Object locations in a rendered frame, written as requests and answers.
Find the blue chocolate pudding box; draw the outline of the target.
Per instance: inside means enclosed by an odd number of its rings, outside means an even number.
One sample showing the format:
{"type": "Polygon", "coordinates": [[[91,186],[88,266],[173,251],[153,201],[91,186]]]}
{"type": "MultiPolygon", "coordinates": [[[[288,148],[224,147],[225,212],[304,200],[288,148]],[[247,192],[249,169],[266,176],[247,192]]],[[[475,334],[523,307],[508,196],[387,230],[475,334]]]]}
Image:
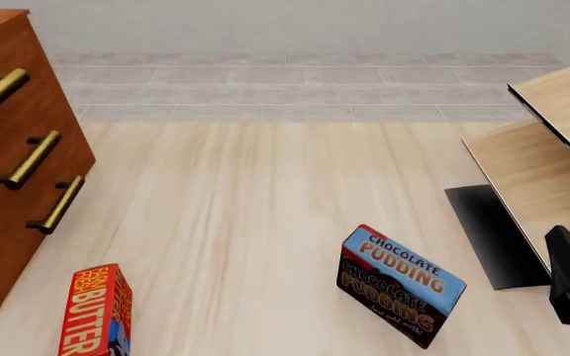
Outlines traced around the blue chocolate pudding box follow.
{"type": "Polygon", "coordinates": [[[423,349],[467,284],[367,224],[341,246],[336,285],[423,349]]]}

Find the red butter box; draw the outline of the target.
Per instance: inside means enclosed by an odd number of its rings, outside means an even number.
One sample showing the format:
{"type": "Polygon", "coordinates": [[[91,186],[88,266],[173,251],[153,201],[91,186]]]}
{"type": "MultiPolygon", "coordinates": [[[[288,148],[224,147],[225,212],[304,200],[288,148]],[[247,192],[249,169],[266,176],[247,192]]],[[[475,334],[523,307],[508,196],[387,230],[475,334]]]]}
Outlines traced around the red butter box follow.
{"type": "Polygon", "coordinates": [[[75,272],[57,356],[131,356],[133,291],[118,264],[75,272]]]}

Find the pale wooden shelf rack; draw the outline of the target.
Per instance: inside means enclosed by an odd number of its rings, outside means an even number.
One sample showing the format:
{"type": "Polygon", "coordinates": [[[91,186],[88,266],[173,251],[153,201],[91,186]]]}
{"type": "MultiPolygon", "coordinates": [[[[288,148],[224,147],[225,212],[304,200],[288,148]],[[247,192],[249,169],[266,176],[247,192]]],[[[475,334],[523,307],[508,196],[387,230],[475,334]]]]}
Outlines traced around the pale wooden shelf rack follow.
{"type": "Polygon", "coordinates": [[[445,192],[495,290],[548,285],[545,235],[570,231],[570,67],[508,90],[530,118],[466,136],[487,182],[445,192]]]}

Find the wooden drawer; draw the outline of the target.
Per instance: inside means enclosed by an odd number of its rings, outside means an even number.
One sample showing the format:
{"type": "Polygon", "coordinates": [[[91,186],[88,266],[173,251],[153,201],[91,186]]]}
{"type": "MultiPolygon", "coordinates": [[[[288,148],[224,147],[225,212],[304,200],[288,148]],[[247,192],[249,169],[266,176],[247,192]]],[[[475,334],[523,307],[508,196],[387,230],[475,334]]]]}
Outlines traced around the wooden drawer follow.
{"type": "Polygon", "coordinates": [[[0,100],[0,138],[27,133],[62,93],[26,11],[0,11],[0,79],[25,70],[23,84],[0,100]]]}
{"type": "MultiPolygon", "coordinates": [[[[73,117],[75,126],[70,130],[71,136],[45,175],[50,183],[41,188],[41,203],[30,210],[36,216],[32,221],[43,219],[58,199],[62,191],[54,188],[55,183],[69,181],[77,175],[85,176],[95,162],[75,115],[73,117]]],[[[7,224],[0,230],[0,308],[45,238],[43,233],[28,229],[25,224],[7,224]]]]}
{"type": "Polygon", "coordinates": [[[50,183],[45,179],[45,175],[52,169],[53,161],[57,159],[67,139],[71,136],[70,130],[74,126],[75,118],[61,94],[53,97],[45,116],[40,118],[40,121],[27,133],[21,133],[19,138],[10,136],[0,138],[0,174],[8,174],[34,149],[32,145],[26,144],[28,137],[46,135],[51,130],[58,131],[62,135],[58,145],[22,189],[13,191],[0,184],[0,230],[7,224],[22,226],[25,222],[36,218],[30,210],[40,205],[41,188],[50,183]]]}

